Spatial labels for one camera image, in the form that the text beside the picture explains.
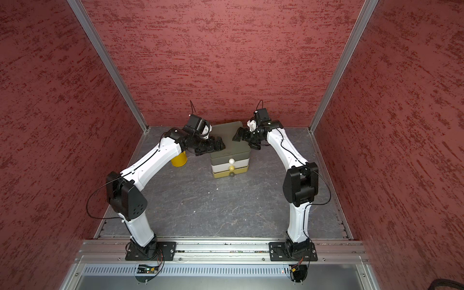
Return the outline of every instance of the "stacked drawers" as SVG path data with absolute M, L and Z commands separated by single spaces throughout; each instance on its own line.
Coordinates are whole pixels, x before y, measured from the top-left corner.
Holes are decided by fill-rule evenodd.
M 219 152 L 210 153 L 211 168 L 215 178 L 234 176 L 248 171 L 250 160 L 250 146 L 246 141 L 232 141 L 242 122 L 231 122 L 213 126 L 212 136 L 222 137 L 226 148 Z

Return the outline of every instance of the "black mounting plate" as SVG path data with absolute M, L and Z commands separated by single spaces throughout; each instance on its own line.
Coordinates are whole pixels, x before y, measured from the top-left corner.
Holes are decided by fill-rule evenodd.
M 174 259 L 176 242 L 157 242 L 156 247 L 161 249 L 163 253 L 163 259 L 165 261 L 172 261 Z M 146 259 L 139 252 L 134 243 L 129 244 L 129 248 L 126 254 L 126 261 L 156 261 L 157 258 L 158 257 L 155 259 Z
M 301 255 L 303 255 L 303 261 L 311 261 L 311 262 L 317 261 L 317 253 L 316 253 L 316 247 L 314 246 L 314 243 L 311 242 L 311 250 L 306 250 L 298 254 L 300 259 L 301 259 Z M 285 254 L 285 243 L 279 243 L 279 242 L 269 243 L 269 256 L 271 257 L 271 261 L 293 260 L 292 258 L 288 257 L 287 254 Z

